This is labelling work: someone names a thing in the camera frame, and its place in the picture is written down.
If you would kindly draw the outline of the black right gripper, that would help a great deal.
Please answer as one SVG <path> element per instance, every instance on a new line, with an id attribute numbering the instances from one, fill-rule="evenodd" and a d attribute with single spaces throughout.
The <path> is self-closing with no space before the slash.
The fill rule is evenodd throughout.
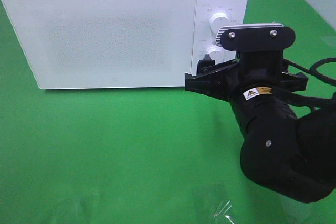
<path id="1" fill-rule="evenodd" d="M 288 91 L 304 91 L 308 77 L 298 72 L 290 73 L 292 66 L 287 59 L 282 61 L 237 61 L 230 60 L 203 67 L 193 76 L 184 74 L 185 91 L 203 94 L 225 102 L 233 102 L 237 95 L 254 87 L 271 87 L 280 83 Z"/>

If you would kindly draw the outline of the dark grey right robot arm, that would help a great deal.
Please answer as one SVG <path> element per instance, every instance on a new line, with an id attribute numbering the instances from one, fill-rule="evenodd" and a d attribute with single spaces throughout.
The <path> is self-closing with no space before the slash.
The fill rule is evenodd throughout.
<path id="1" fill-rule="evenodd" d="M 185 75 L 185 90 L 228 102 L 243 135 L 243 174 L 254 183 L 303 203 L 335 189 L 335 98 L 299 95 L 317 65 L 288 72 L 280 57 L 216 64 Z"/>

